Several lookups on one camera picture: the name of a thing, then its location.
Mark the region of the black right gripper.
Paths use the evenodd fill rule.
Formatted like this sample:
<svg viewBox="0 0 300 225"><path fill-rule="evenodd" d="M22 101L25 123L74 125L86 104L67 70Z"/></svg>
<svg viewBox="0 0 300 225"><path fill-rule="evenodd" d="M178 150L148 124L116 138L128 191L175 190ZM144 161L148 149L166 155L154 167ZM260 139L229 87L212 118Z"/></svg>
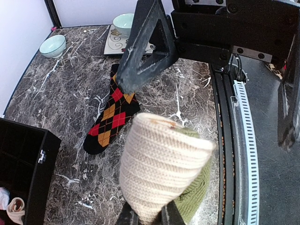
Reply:
<svg viewBox="0 0 300 225"><path fill-rule="evenodd" d="M300 5L292 0L175 0L179 56L224 65L231 54L300 65Z"/></svg>

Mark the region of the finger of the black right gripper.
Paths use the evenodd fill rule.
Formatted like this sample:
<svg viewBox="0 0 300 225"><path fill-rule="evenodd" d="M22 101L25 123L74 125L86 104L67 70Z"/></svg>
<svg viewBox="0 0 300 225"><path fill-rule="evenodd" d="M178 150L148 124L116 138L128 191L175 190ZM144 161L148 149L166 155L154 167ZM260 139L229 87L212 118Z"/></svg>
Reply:
<svg viewBox="0 0 300 225"><path fill-rule="evenodd" d="M296 34L278 88L278 145L290 151L300 140L300 35Z"/></svg>
<svg viewBox="0 0 300 225"><path fill-rule="evenodd" d="M125 94L133 93L176 61L172 21L162 1L139 0L117 71L118 87Z"/></svg>

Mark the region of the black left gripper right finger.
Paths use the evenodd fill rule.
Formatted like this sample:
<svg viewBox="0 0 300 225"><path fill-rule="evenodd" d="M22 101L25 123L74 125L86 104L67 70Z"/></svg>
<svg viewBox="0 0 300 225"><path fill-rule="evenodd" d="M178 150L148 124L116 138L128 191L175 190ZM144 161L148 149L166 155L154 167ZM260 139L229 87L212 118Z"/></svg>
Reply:
<svg viewBox="0 0 300 225"><path fill-rule="evenodd" d="M161 210L162 225L185 225L174 201L169 202Z"/></svg>

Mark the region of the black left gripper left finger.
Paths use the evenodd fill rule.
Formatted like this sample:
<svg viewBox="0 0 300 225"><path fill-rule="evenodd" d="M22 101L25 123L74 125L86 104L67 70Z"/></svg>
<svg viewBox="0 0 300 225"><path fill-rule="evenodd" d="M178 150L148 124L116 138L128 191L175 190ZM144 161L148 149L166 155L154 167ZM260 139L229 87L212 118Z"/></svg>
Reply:
<svg viewBox="0 0 300 225"><path fill-rule="evenodd" d="M139 225L138 215L132 210L127 202L123 205L116 225Z"/></svg>

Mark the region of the striped beige maroon sock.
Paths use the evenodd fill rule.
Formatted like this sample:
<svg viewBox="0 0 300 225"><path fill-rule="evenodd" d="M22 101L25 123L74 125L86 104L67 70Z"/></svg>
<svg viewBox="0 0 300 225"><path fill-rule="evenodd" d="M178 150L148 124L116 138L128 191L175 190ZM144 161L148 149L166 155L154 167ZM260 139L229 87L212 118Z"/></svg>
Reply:
<svg viewBox="0 0 300 225"><path fill-rule="evenodd" d="M120 160L119 183L143 225L174 202L188 224L204 199L217 148L195 130L150 113L137 114Z"/></svg>

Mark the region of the black argyle orange red sock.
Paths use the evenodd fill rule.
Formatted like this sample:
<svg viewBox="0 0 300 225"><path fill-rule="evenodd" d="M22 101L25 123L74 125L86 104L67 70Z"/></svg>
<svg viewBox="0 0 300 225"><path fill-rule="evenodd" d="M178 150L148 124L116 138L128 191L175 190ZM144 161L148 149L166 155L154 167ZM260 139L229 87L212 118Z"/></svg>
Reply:
<svg viewBox="0 0 300 225"><path fill-rule="evenodd" d="M83 148L91 154L102 153L117 137L121 129L140 111L135 93L124 94L116 83L119 64L110 73L110 92L104 110L85 137Z"/></svg>

